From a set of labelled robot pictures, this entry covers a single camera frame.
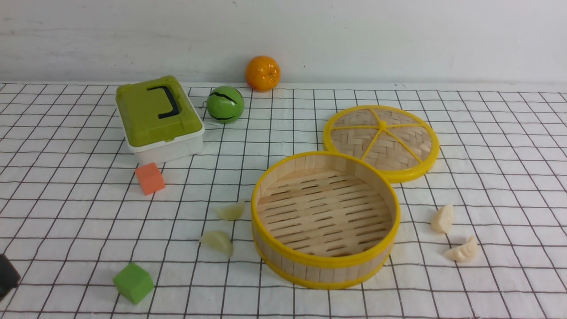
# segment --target table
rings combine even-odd
[[[559,318],[567,316],[567,87],[490,84],[233,84],[246,109],[222,125],[205,101],[220,83],[185,83],[206,132],[203,151],[160,165],[167,187],[143,196],[125,145],[117,83],[0,84],[0,252],[22,275],[0,303],[8,318]],[[426,120],[441,153],[424,177],[395,184],[402,223],[385,267],[343,291],[294,287],[254,250],[249,200],[259,176],[322,150],[337,111],[400,107]],[[448,236],[429,221],[455,206]],[[232,235],[229,262],[198,243]],[[471,264],[442,256],[475,235]],[[140,304],[112,277],[128,262],[157,287]]]

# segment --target orange cube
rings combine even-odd
[[[142,187],[142,191],[146,196],[166,187],[162,173],[159,171],[159,168],[155,163],[138,167],[135,172],[136,177],[138,178],[138,183],[140,184],[140,187]]]

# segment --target plastic storage box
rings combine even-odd
[[[173,76],[118,87],[116,106],[140,165],[176,160],[203,149],[203,122]]]

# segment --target green cube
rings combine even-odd
[[[118,292],[134,305],[154,289],[150,273],[133,262],[124,267],[112,281]]]

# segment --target orange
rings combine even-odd
[[[268,56],[257,56],[246,67],[246,83],[256,91],[265,92],[280,82],[280,66]]]

